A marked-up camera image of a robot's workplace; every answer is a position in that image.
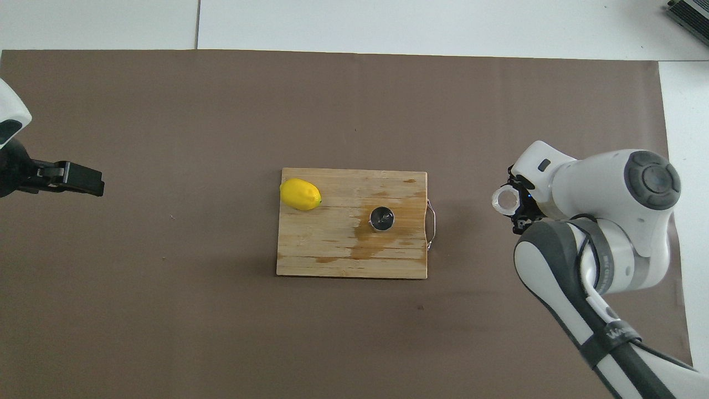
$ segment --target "water stain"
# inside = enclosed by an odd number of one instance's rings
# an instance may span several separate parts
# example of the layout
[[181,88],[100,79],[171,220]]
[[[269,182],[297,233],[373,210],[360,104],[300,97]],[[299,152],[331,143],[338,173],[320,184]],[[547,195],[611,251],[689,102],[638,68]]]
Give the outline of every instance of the water stain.
[[374,255],[382,252],[386,246],[396,240],[396,235],[392,231],[381,233],[374,232],[372,226],[369,225],[369,214],[376,205],[364,204],[362,214],[359,216],[359,225],[354,228],[354,237],[357,239],[357,245],[352,248],[350,258],[357,260],[372,259]]

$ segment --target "wooden cutting board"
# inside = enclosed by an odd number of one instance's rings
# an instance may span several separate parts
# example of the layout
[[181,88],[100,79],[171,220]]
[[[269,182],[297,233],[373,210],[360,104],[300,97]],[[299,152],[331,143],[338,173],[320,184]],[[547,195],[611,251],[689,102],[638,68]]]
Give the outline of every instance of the wooden cutting board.
[[[281,203],[278,275],[426,278],[426,172],[284,168],[282,180],[313,183],[322,204],[299,211]],[[394,212],[394,224],[375,232],[369,215]]]

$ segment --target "metal handle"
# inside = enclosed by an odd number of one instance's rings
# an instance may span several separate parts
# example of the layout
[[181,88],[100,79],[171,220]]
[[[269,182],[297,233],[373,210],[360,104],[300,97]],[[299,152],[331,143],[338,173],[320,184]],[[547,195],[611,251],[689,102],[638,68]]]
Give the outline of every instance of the metal handle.
[[430,199],[426,199],[426,213],[428,213],[428,210],[430,209],[431,215],[433,215],[433,235],[431,236],[431,239],[428,240],[426,243],[426,250],[431,249],[431,244],[433,244],[433,239],[436,238],[436,211],[433,210],[433,207],[431,206],[431,201]]

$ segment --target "lemon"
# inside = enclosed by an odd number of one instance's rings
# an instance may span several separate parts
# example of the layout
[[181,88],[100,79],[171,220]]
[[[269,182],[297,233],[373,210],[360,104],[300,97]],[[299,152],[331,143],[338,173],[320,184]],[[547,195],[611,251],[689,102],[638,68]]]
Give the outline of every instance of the lemon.
[[320,190],[313,183],[293,178],[281,184],[281,201],[295,209],[308,211],[318,207],[323,198],[320,196]]

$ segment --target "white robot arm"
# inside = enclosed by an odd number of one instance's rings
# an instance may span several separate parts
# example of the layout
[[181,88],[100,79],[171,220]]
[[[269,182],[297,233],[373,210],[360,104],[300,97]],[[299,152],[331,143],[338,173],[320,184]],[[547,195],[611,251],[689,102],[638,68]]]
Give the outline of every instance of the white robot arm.
[[32,121],[20,97],[0,79],[0,197],[15,190],[33,194],[42,191],[104,194],[101,172],[61,160],[33,160],[15,138]]
[[0,150],[31,121],[32,115],[20,97],[0,79]]
[[[681,190],[672,165],[641,150],[576,160],[537,141],[509,175],[493,206],[522,235],[517,273],[608,390],[616,398],[709,398],[709,378],[643,344],[601,297],[664,277]],[[514,203],[504,204],[505,195]]]

